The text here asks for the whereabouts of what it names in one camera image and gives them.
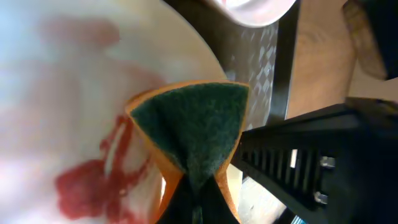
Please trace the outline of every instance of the plate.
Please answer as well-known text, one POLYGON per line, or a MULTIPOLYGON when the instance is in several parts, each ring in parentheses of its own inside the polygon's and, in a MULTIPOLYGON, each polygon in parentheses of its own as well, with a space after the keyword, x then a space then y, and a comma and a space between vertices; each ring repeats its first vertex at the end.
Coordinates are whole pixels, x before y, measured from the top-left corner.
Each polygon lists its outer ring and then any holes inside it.
POLYGON ((1 2, 0 30, 1 222, 146 223, 160 174, 124 105, 225 79, 203 39, 158 0, 1 2))

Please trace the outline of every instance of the white plate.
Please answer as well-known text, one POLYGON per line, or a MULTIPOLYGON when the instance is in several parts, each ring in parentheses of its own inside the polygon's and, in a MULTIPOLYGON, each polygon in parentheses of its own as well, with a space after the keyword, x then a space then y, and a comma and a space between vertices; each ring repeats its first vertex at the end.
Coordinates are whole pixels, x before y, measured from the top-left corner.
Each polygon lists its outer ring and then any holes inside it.
MULTIPOLYGON (((167 83, 226 78, 203 39, 158 0, 0 1, 0 33, 0 223, 70 223, 55 180, 103 158, 115 119, 130 97, 155 88, 154 73, 167 83)), ((127 123, 116 130, 102 175, 127 123)), ((123 171, 147 156, 132 141, 123 171)), ((147 173, 123 198, 137 220, 148 219, 160 190, 159 171, 147 173)), ((73 223, 106 219, 101 212, 73 223)))

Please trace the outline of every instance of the textured metal surface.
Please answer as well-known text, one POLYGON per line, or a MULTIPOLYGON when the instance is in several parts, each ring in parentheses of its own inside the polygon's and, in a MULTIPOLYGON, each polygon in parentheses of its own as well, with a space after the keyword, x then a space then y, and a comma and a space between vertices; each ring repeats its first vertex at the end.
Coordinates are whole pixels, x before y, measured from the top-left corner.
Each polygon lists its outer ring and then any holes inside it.
POLYGON ((247 28, 200 1, 165 2, 203 37, 230 80, 250 85, 245 129, 265 125, 271 105, 278 22, 263 28, 247 28))

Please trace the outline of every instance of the scouring side of sponge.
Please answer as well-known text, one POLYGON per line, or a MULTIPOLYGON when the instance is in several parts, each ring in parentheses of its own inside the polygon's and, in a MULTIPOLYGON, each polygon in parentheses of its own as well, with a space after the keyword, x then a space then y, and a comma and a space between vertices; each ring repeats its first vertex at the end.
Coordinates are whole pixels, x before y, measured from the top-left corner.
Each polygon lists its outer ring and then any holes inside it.
POLYGON ((131 116, 195 192, 236 144, 247 98, 248 87, 235 83, 189 85, 146 100, 131 116))

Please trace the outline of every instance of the metal screw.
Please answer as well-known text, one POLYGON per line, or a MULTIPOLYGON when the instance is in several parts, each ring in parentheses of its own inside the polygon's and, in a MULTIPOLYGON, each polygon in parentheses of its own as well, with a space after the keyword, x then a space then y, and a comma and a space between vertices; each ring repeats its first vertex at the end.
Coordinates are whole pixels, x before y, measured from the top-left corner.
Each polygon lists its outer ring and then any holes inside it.
POLYGON ((335 158, 323 156, 321 158, 320 164, 322 167, 334 168, 336 165, 336 161, 335 161, 335 158))
POLYGON ((318 203, 322 203, 327 205, 328 204, 328 196, 321 194, 320 192, 315 192, 315 194, 313 195, 315 198, 315 201, 318 203))

